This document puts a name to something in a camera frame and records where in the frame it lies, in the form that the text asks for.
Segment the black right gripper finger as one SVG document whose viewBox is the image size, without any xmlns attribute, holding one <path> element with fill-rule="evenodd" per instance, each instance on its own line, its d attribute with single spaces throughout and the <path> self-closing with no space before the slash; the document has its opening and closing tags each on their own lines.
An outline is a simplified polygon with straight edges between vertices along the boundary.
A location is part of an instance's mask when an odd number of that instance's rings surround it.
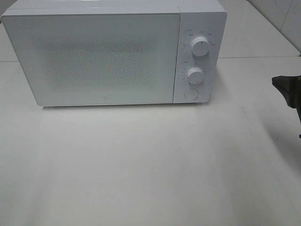
<svg viewBox="0 0 301 226">
<path fill-rule="evenodd" d="M 287 105 L 297 110 L 301 119 L 301 76 L 277 76 L 272 85 L 283 95 Z"/>
</svg>

